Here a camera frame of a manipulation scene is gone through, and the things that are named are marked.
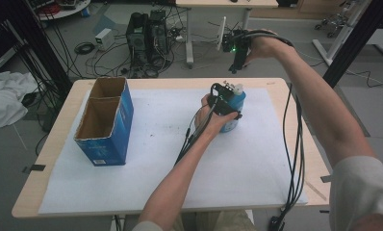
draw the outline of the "cardboard box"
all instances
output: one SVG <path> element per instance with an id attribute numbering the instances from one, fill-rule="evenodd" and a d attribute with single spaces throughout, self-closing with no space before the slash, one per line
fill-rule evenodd
<path id="1" fill-rule="evenodd" d="M 124 78 L 98 78 L 74 140 L 95 166 L 125 165 L 134 107 Z"/>

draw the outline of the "pants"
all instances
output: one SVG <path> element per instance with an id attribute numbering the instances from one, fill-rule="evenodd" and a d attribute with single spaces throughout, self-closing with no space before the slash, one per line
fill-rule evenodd
<path id="1" fill-rule="evenodd" d="M 197 231 L 256 231 L 245 210 L 197 213 L 196 226 Z M 181 216 L 174 222 L 173 230 L 185 230 Z"/>

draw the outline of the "black pole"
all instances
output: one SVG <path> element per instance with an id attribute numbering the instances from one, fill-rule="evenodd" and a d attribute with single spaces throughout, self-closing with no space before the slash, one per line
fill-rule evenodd
<path id="1" fill-rule="evenodd" d="M 27 41 L 40 64 L 53 80 L 59 100 L 64 103 L 72 83 L 27 3 L 24 0 L 0 0 L 0 23 L 4 19 L 9 20 L 19 37 Z"/>
<path id="2" fill-rule="evenodd" d="M 330 87 L 334 88 L 336 86 L 382 21 L 383 0 L 372 0 L 323 75 L 323 79 Z"/>

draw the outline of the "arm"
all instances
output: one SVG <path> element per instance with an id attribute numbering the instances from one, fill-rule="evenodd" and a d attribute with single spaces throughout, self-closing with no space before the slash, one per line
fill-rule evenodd
<path id="1" fill-rule="evenodd" d="M 254 38 L 246 63 L 269 57 L 278 60 L 288 73 L 332 167 L 350 156 L 375 157 L 362 129 L 340 97 L 294 48 L 274 38 Z"/>
<path id="2" fill-rule="evenodd" d="M 202 105 L 207 105 L 207 95 L 201 102 Z M 209 106 L 203 107 L 197 114 L 195 124 L 199 124 L 209 110 Z M 236 116 L 237 113 L 225 116 L 213 114 L 197 142 L 149 197 L 140 214 L 139 222 L 148 220 L 158 224 L 164 230 L 171 229 L 182 208 L 192 176 L 204 151 L 216 137 L 222 125 Z"/>

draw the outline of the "white paper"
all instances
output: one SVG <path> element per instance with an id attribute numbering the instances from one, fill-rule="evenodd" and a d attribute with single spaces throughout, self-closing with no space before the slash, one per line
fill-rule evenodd
<path id="1" fill-rule="evenodd" d="M 138 213 L 173 168 L 208 90 L 131 90 L 134 119 L 126 165 L 94 167 L 73 140 L 85 103 L 57 160 L 39 214 Z M 219 134 L 192 178 L 184 209 L 285 204 L 290 172 L 281 125 L 266 89 L 245 89 L 243 118 Z M 306 203 L 302 195 L 298 203 Z"/>

